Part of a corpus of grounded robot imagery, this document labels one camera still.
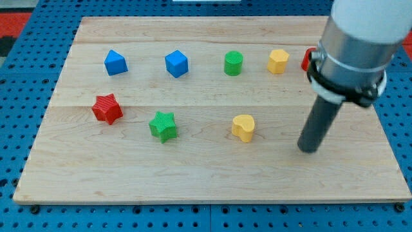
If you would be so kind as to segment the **red block behind arm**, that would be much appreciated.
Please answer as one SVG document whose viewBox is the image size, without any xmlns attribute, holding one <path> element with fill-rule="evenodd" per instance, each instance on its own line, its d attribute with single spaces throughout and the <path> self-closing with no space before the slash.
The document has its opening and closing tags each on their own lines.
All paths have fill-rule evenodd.
<svg viewBox="0 0 412 232">
<path fill-rule="evenodd" d="M 307 71 L 309 63 L 310 63 L 309 55 L 311 54 L 312 51 L 315 51 L 315 50 L 316 50 L 316 47 L 310 47 L 305 51 L 304 57 L 301 62 L 302 70 Z"/>
</svg>

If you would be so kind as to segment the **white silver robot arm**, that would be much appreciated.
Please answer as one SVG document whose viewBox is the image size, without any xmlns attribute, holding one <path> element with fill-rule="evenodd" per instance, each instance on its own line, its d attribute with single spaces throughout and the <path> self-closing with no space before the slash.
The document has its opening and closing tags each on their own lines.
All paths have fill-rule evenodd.
<svg viewBox="0 0 412 232">
<path fill-rule="evenodd" d="M 368 107 L 387 83 L 386 67 L 411 29 L 411 0 L 335 0 L 307 71 L 325 101 Z"/>
</svg>

